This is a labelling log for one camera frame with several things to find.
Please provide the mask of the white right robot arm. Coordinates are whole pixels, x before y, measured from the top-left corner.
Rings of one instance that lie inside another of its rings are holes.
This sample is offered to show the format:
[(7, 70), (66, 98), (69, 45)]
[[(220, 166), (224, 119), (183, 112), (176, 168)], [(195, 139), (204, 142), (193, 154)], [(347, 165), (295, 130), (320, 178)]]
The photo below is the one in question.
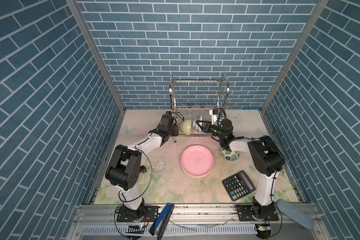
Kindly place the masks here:
[(231, 152), (249, 152), (258, 175), (258, 186), (253, 197), (253, 216), (262, 220), (274, 212), (274, 191), (276, 179), (285, 163), (285, 158), (270, 136), (259, 138), (235, 137), (233, 125), (223, 119), (215, 125), (211, 121), (195, 120), (198, 132), (211, 134), (223, 150)]

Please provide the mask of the green leaf patterned bowl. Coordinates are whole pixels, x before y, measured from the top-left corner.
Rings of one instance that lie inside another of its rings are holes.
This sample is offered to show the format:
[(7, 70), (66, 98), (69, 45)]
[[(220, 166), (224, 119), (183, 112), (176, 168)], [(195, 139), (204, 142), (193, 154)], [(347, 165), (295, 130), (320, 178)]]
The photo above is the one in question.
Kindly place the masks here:
[(240, 152), (239, 151), (227, 151), (223, 148), (220, 148), (221, 156), (227, 160), (227, 161), (236, 161), (240, 158)]

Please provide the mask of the white floral ceramic plate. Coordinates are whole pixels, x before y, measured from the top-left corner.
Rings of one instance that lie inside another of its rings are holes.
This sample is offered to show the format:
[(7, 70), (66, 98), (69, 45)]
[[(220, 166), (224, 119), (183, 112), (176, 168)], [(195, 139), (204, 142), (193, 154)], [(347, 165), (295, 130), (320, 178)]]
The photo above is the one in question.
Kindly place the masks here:
[(190, 174), (188, 172), (185, 171), (185, 174), (188, 175), (189, 177), (191, 178), (196, 178), (196, 179), (200, 179), (200, 178), (204, 178), (206, 177), (207, 175), (210, 174), (210, 172), (206, 173), (206, 174), (203, 174), (203, 175), (193, 175), (193, 174)]

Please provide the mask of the light green bowl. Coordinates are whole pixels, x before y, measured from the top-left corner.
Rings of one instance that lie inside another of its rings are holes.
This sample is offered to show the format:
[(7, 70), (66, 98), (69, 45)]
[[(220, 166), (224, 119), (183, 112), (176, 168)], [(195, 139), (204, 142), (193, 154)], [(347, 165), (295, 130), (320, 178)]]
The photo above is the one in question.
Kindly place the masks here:
[(190, 135), (192, 131), (193, 121), (191, 119), (185, 119), (181, 123), (181, 131), (184, 135)]

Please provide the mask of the pink plastic plate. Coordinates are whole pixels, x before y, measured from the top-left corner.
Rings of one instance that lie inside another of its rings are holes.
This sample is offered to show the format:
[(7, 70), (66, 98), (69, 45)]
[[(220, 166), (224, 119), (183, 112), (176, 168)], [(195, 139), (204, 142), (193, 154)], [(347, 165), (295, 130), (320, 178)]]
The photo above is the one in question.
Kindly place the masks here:
[(203, 175), (211, 172), (214, 167), (213, 154), (204, 146), (190, 146), (182, 153), (181, 167), (184, 172), (193, 175)]

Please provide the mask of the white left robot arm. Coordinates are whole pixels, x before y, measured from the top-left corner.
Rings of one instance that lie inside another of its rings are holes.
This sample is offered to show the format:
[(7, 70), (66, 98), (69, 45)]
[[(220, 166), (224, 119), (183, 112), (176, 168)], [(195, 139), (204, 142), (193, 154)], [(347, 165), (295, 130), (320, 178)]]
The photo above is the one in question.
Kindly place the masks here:
[(137, 143), (129, 146), (118, 145), (114, 148), (105, 171), (105, 178), (119, 191), (120, 207), (134, 221), (145, 215), (145, 204), (136, 183), (140, 173), (146, 171), (141, 165), (142, 156), (164, 145), (171, 137), (179, 135), (174, 112), (167, 111), (162, 115), (157, 127)]

